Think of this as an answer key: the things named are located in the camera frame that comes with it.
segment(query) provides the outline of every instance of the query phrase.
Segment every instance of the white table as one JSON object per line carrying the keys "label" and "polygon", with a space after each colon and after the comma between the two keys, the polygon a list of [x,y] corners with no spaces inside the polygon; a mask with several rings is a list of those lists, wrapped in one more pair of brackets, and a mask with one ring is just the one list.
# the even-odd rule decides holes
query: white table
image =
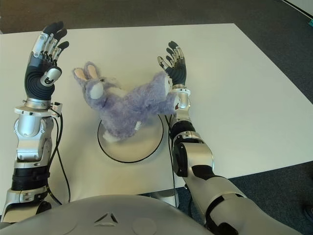
{"label": "white table", "polygon": [[[25,99],[24,71],[37,36],[0,35],[0,210],[17,144],[13,109]],[[135,164],[103,154],[97,142],[99,117],[71,74],[90,60],[130,90],[160,71],[157,56],[165,55],[170,40],[179,43],[186,56],[190,115],[213,151],[216,174],[230,178],[313,160],[313,105],[234,24],[74,29],[66,40],[70,47],[58,63],[63,75],[53,100],[64,104],[60,152],[73,200],[173,186],[166,137],[157,153]],[[49,181],[64,201],[67,191],[57,158]],[[177,180],[177,187],[183,185]]]}

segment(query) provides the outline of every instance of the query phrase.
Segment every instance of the stuffed bunny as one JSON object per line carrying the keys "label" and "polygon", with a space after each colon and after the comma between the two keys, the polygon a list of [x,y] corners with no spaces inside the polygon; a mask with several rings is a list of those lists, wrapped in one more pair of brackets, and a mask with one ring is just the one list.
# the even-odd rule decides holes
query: stuffed bunny
{"label": "stuffed bunny", "polygon": [[170,83],[164,72],[130,92],[122,90],[116,79],[100,77],[92,62],[87,62],[84,70],[74,69],[73,74],[86,103],[99,112],[106,129],[103,138],[109,142],[133,136],[149,115],[174,114],[179,102],[174,93],[169,93]]}

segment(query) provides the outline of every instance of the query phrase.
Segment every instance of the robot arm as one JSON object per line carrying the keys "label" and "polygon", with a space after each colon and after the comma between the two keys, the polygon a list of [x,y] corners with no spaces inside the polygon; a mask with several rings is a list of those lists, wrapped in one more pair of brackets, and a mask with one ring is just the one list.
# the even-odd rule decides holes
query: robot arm
{"label": "robot arm", "polygon": [[[12,177],[7,191],[1,222],[18,222],[51,206],[43,200],[47,196],[47,179],[50,175],[52,152],[51,116],[61,112],[62,105],[51,105],[54,82],[61,76],[57,60],[68,42],[57,46],[67,30],[63,22],[53,23],[43,29],[29,57],[24,86],[27,94],[25,104],[15,108],[19,118],[14,124],[18,146]],[[18,216],[10,216],[15,209]]]}
{"label": "robot arm", "polygon": [[188,110],[190,91],[185,86],[186,65],[181,48],[169,43],[168,65],[158,57],[160,66],[173,81],[172,92],[178,94],[177,114],[171,118],[173,169],[183,177],[205,226],[216,235],[295,235],[292,228],[276,221],[248,199],[228,179],[213,173],[213,155],[196,132]]}

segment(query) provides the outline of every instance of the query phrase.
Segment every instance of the black cable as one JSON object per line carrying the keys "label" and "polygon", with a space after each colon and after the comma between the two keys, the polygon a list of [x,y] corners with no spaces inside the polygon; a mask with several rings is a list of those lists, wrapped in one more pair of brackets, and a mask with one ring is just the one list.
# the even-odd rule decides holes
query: black cable
{"label": "black cable", "polygon": [[[56,125],[57,125],[57,137],[56,137],[56,141],[57,141],[57,140],[58,140],[58,134],[59,134],[59,124],[58,124],[58,121],[57,121],[57,119],[56,119],[55,117],[54,117],[53,119],[55,120],[55,123],[56,123]],[[70,203],[70,187],[69,187],[67,175],[66,175],[66,173],[65,173],[65,170],[64,170],[64,167],[63,167],[63,163],[62,163],[62,160],[61,160],[59,148],[57,148],[57,154],[58,154],[59,162],[60,162],[60,165],[61,165],[61,169],[62,169],[64,178],[65,178],[65,181],[66,181],[66,183],[67,183],[68,203]]]}
{"label": "black cable", "polygon": [[[62,114],[59,114],[58,112],[54,111],[53,109],[51,109],[53,112],[55,112],[58,117],[60,117],[60,134],[59,134],[59,125],[57,125],[57,141],[56,141],[56,144],[55,144],[55,147],[54,147],[54,150],[53,150],[53,153],[51,155],[51,158],[49,159],[48,161],[48,164],[47,164],[47,172],[50,171],[50,167],[51,167],[51,163],[52,163],[52,160],[54,158],[54,155],[58,149],[58,146],[60,144],[60,141],[61,141],[61,137],[62,137],[62,131],[63,131],[63,117],[62,117]],[[62,203],[53,195],[50,187],[49,187],[49,183],[48,183],[48,179],[46,180],[46,183],[45,183],[45,186],[47,188],[47,191],[49,193],[49,195],[51,196],[51,198],[59,205],[62,205]]]}
{"label": "black cable", "polygon": [[172,115],[170,116],[170,121],[168,121],[166,115],[165,115],[165,119],[166,119],[166,122],[167,122],[167,125],[168,125],[168,148],[169,148],[170,157],[171,157],[171,166],[172,166],[172,176],[173,176],[173,191],[174,191],[175,207],[177,208],[176,188],[175,188],[175,176],[174,176],[173,156],[172,156],[173,142],[171,142],[171,144],[170,144],[170,123],[171,123],[171,120],[172,120]]}
{"label": "black cable", "polygon": [[162,136],[161,136],[160,142],[159,142],[158,145],[155,147],[155,149],[153,150],[152,153],[150,153],[149,155],[145,156],[144,158],[141,158],[140,160],[133,161],[133,162],[126,162],[126,161],[120,161],[120,160],[115,159],[114,157],[110,156],[110,154],[105,150],[105,147],[102,146],[102,141],[100,141],[100,139],[102,138],[102,136],[99,137],[99,136],[100,136],[99,130],[100,130],[102,121],[100,121],[99,126],[98,126],[98,131],[97,131],[98,144],[99,144],[101,150],[105,153],[105,155],[107,155],[109,158],[111,158],[111,159],[114,160],[114,161],[117,161],[117,162],[119,162],[119,163],[138,163],[139,161],[142,161],[142,160],[148,158],[149,156],[151,156],[152,154],[154,154],[154,153],[156,152],[156,150],[158,149],[158,147],[160,146],[160,144],[162,143],[162,140],[163,140],[163,137],[164,137],[164,125],[163,125],[163,121],[162,121],[160,115],[158,115],[158,118],[160,119],[161,124],[162,124]]}
{"label": "black cable", "polygon": [[189,203],[188,203],[188,215],[192,217],[192,213],[191,213],[191,203],[192,203],[192,196],[190,195],[190,199],[189,199]]}

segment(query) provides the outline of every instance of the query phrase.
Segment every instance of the gray carpet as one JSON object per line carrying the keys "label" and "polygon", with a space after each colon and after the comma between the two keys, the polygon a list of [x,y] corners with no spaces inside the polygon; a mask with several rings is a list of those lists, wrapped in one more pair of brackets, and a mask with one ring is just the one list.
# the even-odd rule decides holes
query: gray carpet
{"label": "gray carpet", "polygon": [[[0,15],[3,33],[57,20],[67,28],[235,23],[313,103],[313,27],[280,0],[1,0]],[[310,162],[231,181],[269,215],[312,235],[302,213],[313,204],[312,176]],[[179,196],[186,211],[189,194],[179,189]]]}

